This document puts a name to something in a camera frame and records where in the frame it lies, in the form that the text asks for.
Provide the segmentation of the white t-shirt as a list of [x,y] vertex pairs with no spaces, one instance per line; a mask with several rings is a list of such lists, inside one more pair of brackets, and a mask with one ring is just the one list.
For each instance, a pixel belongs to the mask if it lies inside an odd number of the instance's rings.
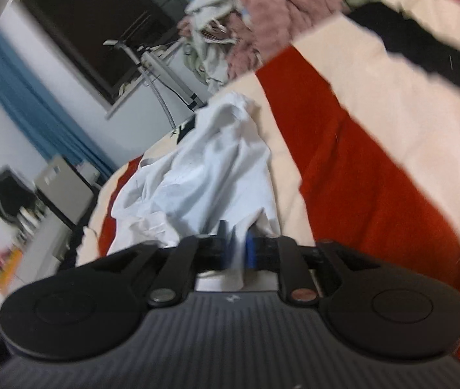
[[228,263],[199,279],[197,289],[243,289],[248,230],[280,233],[271,151],[251,117],[255,110],[253,100],[230,92],[198,111],[193,130],[169,153],[141,161],[111,208],[109,254],[141,242],[172,248],[188,236],[215,234],[224,221]]

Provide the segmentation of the grey black chair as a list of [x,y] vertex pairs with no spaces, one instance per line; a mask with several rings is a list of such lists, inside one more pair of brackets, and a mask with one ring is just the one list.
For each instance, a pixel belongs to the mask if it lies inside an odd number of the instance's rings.
[[84,228],[98,200],[99,178],[100,171],[90,162],[73,165],[63,156],[54,156],[35,179],[36,196],[69,233],[60,251],[57,271],[72,269],[77,263]]

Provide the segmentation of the white dresser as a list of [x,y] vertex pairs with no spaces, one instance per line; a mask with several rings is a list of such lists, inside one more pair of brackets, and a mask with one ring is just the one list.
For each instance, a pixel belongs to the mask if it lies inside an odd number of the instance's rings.
[[21,244],[15,236],[14,242],[9,247],[21,249],[23,256],[7,294],[36,280],[53,275],[57,272],[57,267],[61,262],[60,251],[64,247],[65,238],[69,235],[67,228],[37,196],[33,207],[35,205],[44,206],[46,217],[32,240]]

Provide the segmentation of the striped fleece blanket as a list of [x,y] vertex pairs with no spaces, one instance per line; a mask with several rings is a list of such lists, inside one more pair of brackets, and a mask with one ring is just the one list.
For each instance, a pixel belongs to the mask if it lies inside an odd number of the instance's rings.
[[[336,240],[460,292],[460,0],[335,15],[211,104],[230,92],[256,104],[279,234]],[[111,208],[140,162],[178,143],[164,137],[109,179],[81,264],[109,255]]]

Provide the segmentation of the cosmetic bottles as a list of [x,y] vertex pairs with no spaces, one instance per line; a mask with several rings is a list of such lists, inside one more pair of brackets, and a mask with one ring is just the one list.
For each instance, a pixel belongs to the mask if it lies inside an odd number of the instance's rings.
[[35,205],[33,208],[21,207],[16,217],[16,238],[21,244],[26,244],[36,235],[46,217],[44,206]]

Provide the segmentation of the left blue curtain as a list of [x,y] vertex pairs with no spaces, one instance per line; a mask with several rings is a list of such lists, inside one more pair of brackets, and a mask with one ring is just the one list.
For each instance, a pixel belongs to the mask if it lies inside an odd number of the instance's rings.
[[73,164],[89,162],[104,178],[115,172],[115,163],[57,102],[1,32],[0,104],[47,161],[63,156]]

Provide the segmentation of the orange box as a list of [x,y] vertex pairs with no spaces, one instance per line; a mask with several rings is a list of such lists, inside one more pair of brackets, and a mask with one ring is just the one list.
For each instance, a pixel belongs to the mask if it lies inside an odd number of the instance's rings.
[[17,247],[0,250],[0,294],[7,294],[22,256],[22,250]]

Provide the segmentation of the garment steamer stand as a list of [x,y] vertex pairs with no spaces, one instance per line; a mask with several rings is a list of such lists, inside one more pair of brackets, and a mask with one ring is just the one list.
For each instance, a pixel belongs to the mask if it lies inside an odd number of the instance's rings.
[[103,42],[103,46],[113,47],[125,52],[140,73],[139,78],[129,84],[123,95],[121,95],[115,104],[106,112],[105,120],[110,120],[125,100],[128,99],[142,83],[147,83],[147,86],[151,89],[152,94],[163,110],[169,125],[171,125],[173,129],[177,128],[173,114],[159,89],[154,84],[155,81],[158,81],[167,89],[171,90],[192,112],[194,112],[196,108],[201,108],[205,105],[204,99],[201,99],[201,97],[179,77],[177,72],[174,72],[173,69],[156,54],[156,48],[143,47],[139,50],[133,50],[124,41],[120,40],[106,40]]

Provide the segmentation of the grey white hoodie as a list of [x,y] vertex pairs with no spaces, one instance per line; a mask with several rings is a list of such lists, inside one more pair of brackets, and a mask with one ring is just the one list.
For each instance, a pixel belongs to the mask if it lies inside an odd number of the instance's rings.
[[229,81],[226,57],[236,44],[236,38],[227,22],[241,7],[239,0],[190,0],[184,23],[179,26],[196,58],[193,70],[211,94]]

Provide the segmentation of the pink fluffy blanket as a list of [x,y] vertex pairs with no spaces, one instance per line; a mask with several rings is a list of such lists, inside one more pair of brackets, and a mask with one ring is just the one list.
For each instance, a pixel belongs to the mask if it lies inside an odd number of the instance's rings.
[[[343,0],[239,0],[242,7],[231,14],[227,25],[236,38],[228,53],[229,81],[260,68],[286,48],[297,36],[316,26],[343,8]],[[185,66],[204,83],[193,70],[195,55],[183,37]]]

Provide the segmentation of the dark window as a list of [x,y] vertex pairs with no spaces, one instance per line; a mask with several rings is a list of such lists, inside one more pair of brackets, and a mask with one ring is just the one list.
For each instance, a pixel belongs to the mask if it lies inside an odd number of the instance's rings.
[[109,40],[133,49],[167,45],[188,0],[21,0],[64,56],[108,104],[138,75]]

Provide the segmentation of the wavy frame mirror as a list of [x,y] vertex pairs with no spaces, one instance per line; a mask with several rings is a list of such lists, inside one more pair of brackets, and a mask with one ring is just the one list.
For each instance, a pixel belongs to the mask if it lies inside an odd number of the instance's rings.
[[28,209],[36,203],[36,194],[21,179],[5,167],[0,171],[0,219],[11,226],[21,224],[21,208]]

